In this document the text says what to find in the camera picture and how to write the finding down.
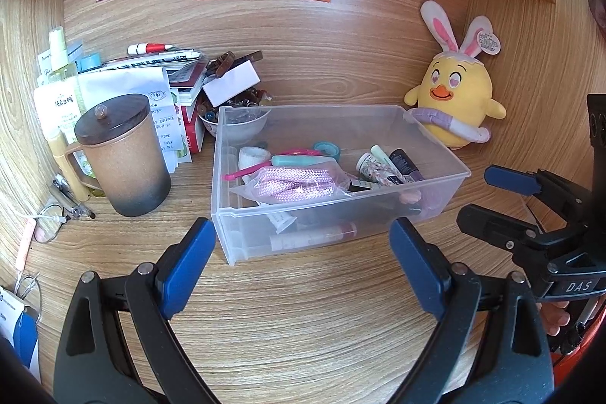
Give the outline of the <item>right hand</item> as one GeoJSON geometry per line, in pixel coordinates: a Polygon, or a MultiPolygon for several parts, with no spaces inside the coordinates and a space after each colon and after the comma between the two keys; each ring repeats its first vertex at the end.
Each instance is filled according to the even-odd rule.
{"type": "Polygon", "coordinates": [[[570,322],[570,314],[566,311],[568,304],[568,301],[537,304],[541,322],[547,335],[558,335],[561,328],[570,322]]]}

